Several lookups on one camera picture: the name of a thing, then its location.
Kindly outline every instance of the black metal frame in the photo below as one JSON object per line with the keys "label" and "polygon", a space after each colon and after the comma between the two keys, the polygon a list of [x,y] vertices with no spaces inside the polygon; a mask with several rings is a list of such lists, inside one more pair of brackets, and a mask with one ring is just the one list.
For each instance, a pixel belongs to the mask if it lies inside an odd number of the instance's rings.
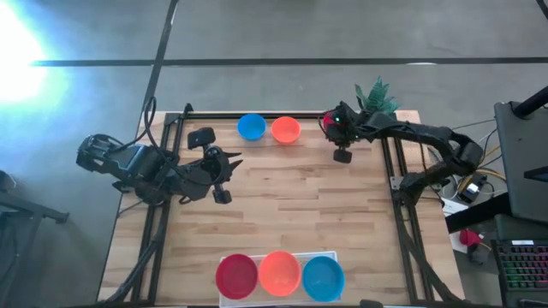
{"label": "black metal frame", "polygon": [[22,216],[27,217],[31,221],[30,228],[24,236],[22,245],[18,247],[14,255],[14,267],[6,273],[6,281],[1,281],[4,284],[0,292],[0,307],[7,307],[12,304],[10,300],[13,298],[14,291],[23,283],[21,271],[24,270],[24,264],[28,261],[42,219],[47,217],[55,220],[57,223],[65,223],[69,218],[69,214],[50,209],[41,204],[35,204],[7,192],[0,192],[0,206],[11,210],[1,212],[2,219],[4,220],[10,219],[12,216]]}
{"label": "black metal frame", "polygon": [[[281,112],[281,111],[272,111],[272,112],[258,112],[265,119],[276,119],[280,116],[292,116],[296,119],[318,119],[323,115],[323,112],[310,111],[310,112]],[[174,140],[173,150],[179,149],[181,145],[182,137],[182,128],[185,120],[234,120],[239,119],[244,116],[246,113],[243,112],[194,112],[192,106],[187,104],[183,113],[167,113],[164,120],[164,130],[162,132],[162,142],[161,146],[166,148],[167,140],[170,136],[170,128],[176,125],[176,138]],[[427,268],[426,254],[424,250],[424,245],[422,242],[422,237],[420,234],[420,225],[417,216],[416,209],[414,207],[407,208],[409,215],[409,223],[412,229],[413,238],[408,234],[407,229],[405,228],[402,206],[398,204],[394,198],[395,190],[392,189],[390,185],[390,178],[395,176],[395,171],[390,155],[390,146],[387,139],[381,139],[381,145],[383,148],[384,154],[384,163],[386,167],[387,179],[389,182],[390,196],[392,199],[392,204],[394,207],[394,214],[396,220],[396,231],[398,234],[400,251],[402,254],[403,270],[406,281],[406,287],[408,290],[409,302],[411,306],[430,306],[430,307],[493,307],[490,305],[475,305],[465,302],[455,302],[455,297],[448,296],[447,293],[441,293],[440,296],[442,300],[445,301],[436,301],[434,299],[434,293],[432,290],[432,285],[443,285],[443,283],[436,276],[432,268]],[[408,172],[407,164],[405,162],[405,156],[403,154],[402,142],[399,139],[395,139],[395,149],[396,157],[398,161],[399,168],[402,175],[405,175]],[[158,225],[158,231],[154,238],[150,240],[152,235],[152,222],[154,220],[154,213],[157,210],[157,207],[149,207],[145,227],[143,228],[143,237],[141,241],[140,248],[140,258],[137,262],[137,265],[132,270],[132,273],[129,275],[129,278],[124,282],[125,285],[132,286],[133,292],[131,294],[130,301],[124,302],[128,292],[119,294],[115,298],[115,302],[98,302],[94,306],[101,307],[122,307],[122,306],[146,306],[146,305],[155,305],[156,294],[158,290],[158,279],[160,274],[160,267],[162,262],[162,252],[164,249],[164,240],[167,230],[167,218],[169,215],[169,203],[165,203],[159,206],[162,209],[162,215],[160,218],[160,223]],[[146,267],[147,262],[150,260],[152,254],[155,253],[155,258],[152,266],[152,278],[149,288],[149,293],[146,299],[140,298],[140,292],[142,287],[143,271]],[[411,264],[411,256],[414,256],[415,261],[419,264],[420,268],[420,278],[425,293],[425,299],[419,299],[417,294],[417,287],[415,286],[413,267]],[[192,305],[189,307],[209,307],[201,305]]]}
{"label": "black metal frame", "polygon": [[[181,148],[182,133],[184,120],[188,118],[188,112],[192,111],[192,106],[189,104],[181,114],[169,113],[164,118],[164,129],[162,131],[162,138],[160,141],[160,147],[172,151],[175,155],[178,155]],[[175,139],[173,141],[173,147],[168,149],[168,139],[170,137],[171,129],[175,127]],[[156,302],[156,296],[158,292],[158,279],[160,276],[160,268],[162,265],[162,256],[164,253],[165,235],[167,234],[168,218],[170,215],[171,200],[165,200],[162,204],[157,206],[149,206],[146,212],[145,225],[143,227],[143,235],[140,243],[139,258],[136,265],[131,270],[128,278],[118,288],[118,290],[110,296],[106,302],[98,302],[95,306],[108,307],[108,306],[150,306]],[[154,217],[158,209],[161,211],[158,222],[158,228],[156,233],[152,236],[152,225],[154,223]],[[148,294],[146,299],[141,298],[143,275],[149,261],[152,259],[152,271],[151,271],[151,283],[149,285]],[[129,292],[131,291],[131,297],[129,302],[124,302]]]}

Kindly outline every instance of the red object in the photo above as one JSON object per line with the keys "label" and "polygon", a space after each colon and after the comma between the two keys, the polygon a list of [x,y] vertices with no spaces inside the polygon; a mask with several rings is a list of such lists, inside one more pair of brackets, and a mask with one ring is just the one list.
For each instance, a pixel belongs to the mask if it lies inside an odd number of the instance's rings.
{"label": "red object", "polygon": [[459,240],[461,244],[468,247],[481,243],[480,236],[470,230],[462,230],[459,234]]}
{"label": "red object", "polygon": [[229,299],[247,297],[257,286],[258,279],[259,271],[255,262],[239,253],[223,259],[215,274],[219,292]]}
{"label": "red object", "polygon": [[260,263],[259,280],[269,294],[289,296],[301,283],[301,264],[289,252],[271,252]]}
{"label": "red object", "polygon": [[324,128],[325,129],[327,129],[327,126],[331,125],[331,124],[337,124],[338,125],[338,123],[336,123],[335,120],[333,120],[333,115],[331,114],[331,112],[328,112],[328,113],[325,114],[323,121],[324,121]]}
{"label": "red object", "polygon": [[272,123],[271,132],[277,142],[290,145],[301,135],[301,124],[290,116],[282,116]]}

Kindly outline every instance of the white tray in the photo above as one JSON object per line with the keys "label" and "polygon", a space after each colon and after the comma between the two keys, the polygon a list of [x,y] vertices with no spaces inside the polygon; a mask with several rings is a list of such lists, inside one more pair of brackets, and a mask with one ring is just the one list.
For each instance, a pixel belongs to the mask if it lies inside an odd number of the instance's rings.
{"label": "white tray", "polygon": [[[301,252],[293,253],[301,264],[301,270],[304,269],[308,261],[314,257],[325,256],[337,260],[337,252]],[[260,265],[260,262],[266,255],[262,256],[249,256],[257,268]],[[341,300],[339,295],[338,299],[334,300],[333,303],[336,303]],[[318,301],[312,299],[305,292],[302,284],[290,295],[285,297],[277,297],[268,294],[261,286],[260,282],[257,283],[257,287],[253,290],[249,296],[245,299],[227,299],[221,293],[219,293],[219,307],[220,308],[237,308],[237,307],[258,307],[258,306],[268,306],[268,305],[303,305],[303,304],[317,304]]]}

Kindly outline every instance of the red bowl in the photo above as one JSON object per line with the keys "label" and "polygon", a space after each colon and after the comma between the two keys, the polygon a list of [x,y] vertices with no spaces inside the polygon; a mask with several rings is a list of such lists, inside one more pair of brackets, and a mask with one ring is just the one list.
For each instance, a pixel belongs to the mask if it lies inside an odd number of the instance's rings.
{"label": "red bowl", "polygon": [[224,258],[215,274],[219,292],[228,299],[247,297],[257,286],[258,280],[259,271],[255,262],[239,253]]}

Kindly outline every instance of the orange bowl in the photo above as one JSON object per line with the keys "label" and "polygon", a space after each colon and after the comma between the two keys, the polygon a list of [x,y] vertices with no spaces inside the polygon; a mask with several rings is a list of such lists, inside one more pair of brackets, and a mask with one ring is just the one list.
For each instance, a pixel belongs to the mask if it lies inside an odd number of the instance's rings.
{"label": "orange bowl", "polygon": [[271,133],[277,142],[290,145],[301,135],[301,124],[290,116],[282,116],[272,123]]}
{"label": "orange bowl", "polygon": [[289,296],[301,283],[301,264],[289,252],[271,252],[259,266],[259,282],[274,296]]}

